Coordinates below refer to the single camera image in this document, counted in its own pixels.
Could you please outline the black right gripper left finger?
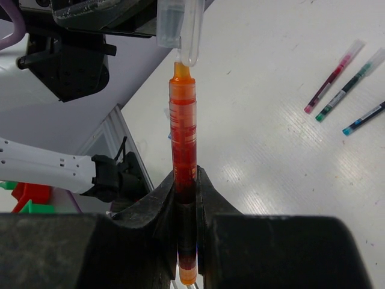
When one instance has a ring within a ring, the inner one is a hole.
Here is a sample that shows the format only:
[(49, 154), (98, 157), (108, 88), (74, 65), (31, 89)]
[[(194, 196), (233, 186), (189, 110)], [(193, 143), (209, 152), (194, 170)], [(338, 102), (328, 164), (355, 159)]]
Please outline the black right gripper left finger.
[(169, 288), (176, 277), (174, 175), (113, 218), (99, 217), (90, 239), (90, 288)]

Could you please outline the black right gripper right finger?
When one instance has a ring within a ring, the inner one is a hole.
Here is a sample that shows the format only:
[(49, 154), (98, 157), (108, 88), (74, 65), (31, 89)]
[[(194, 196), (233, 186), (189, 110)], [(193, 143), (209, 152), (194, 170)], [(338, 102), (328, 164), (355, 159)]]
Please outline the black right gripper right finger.
[(249, 288), (247, 217), (215, 189), (202, 167), (197, 171), (196, 218), (204, 287)]

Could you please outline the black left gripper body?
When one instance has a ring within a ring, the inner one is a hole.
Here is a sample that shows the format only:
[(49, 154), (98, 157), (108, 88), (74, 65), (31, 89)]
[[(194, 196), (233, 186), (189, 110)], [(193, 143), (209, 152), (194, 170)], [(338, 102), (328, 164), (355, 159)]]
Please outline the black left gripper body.
[(156, 35), (154, 0), (52, 1), (59, 26), (72, 31), (150, 38)]

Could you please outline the clear red pen cap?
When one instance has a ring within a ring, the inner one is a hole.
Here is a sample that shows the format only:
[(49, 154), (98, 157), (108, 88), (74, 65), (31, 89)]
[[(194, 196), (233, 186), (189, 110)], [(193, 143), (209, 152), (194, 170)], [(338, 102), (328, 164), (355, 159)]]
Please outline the clear red pen cap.
[(204, 0), (159, 0), (156, 40), (163, 48), (178, 49), (184, 66), (195, 66), (199, 57)]

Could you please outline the red capped pen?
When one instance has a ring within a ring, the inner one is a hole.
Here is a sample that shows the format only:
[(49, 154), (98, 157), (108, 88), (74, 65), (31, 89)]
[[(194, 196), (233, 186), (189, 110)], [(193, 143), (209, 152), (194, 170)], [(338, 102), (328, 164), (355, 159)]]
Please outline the red capped pen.
[(179, 278), (190, 286), (198, 275), (196, 81), (181, 61), (169, 80), (169, 110)]

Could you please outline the light blue pen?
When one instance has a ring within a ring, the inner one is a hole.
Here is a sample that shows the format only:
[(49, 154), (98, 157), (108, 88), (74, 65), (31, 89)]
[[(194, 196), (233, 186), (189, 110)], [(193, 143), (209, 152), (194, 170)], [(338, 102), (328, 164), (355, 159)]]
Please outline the light blue pen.
[(381, 114), (384, 111), (384, 102), (380, 103), (370, 111), (368, 111), (366, 114), (364, 114), (361, 118), (357, 119), (355, 122), (347, 126), (342, 130), (342, 133), (345, 136), (351, 135), (354, 131), (359, 129), (361, 126), (372, 120), (373, 118), (377, 117), (379, 114)]

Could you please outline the green capped pen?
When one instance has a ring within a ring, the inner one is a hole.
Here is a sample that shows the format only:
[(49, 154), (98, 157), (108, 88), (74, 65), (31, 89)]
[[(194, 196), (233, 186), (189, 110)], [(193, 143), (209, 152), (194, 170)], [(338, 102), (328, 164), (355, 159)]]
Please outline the green capped pen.
[(369, 76), (384, 63), (384, 48), (380, 48), (360, 70), (338, 91), (327, 105), (316, 115), (315, 120), (322, 122), (333, 108), (366, 76)]

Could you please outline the magenta pen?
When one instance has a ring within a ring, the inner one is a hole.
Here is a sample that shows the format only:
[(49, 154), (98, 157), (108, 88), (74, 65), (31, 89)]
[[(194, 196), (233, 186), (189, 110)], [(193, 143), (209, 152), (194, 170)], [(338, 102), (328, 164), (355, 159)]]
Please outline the magenta pen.
[(343, 72), (343, 70), (347, 67), (347, 65), (349, 65), (350, 62), (352, 62), (352, 60), (356, 57), (356, 55), (362, 50), (365, 44), (366, 43), (362, 40), (355, 40), (352, 43), (352, 45), (348, 48), (346, 53), (344, 53), (342, 58), (339, 60), (339, 63), (334, 69), (334, 71), (332, 71), (332, 73), (324, 81), (322, 86), (314, 94), (314, 96), (309, 101), (309, 103), (305, 106), (304, 108), (305, 113), (310, 114), (313, 111), (313, 109), (317, 106), (318, 102), (327, 93), (330, 86), (335, 82), (335, 80), (339, 77), (339, 75)]

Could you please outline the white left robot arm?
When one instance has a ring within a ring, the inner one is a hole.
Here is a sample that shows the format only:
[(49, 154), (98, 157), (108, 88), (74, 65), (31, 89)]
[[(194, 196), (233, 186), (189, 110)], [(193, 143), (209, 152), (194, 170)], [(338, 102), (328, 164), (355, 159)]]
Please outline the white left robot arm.
[(106, 87), (107, 58), (117, 50), (107, 35), (156, 37), (195, 65), (204, 9), (204, 1), (2, 1), (1, 19), (13, 23), (15, 36), (29, 34), (18, 68), (69, 102)]

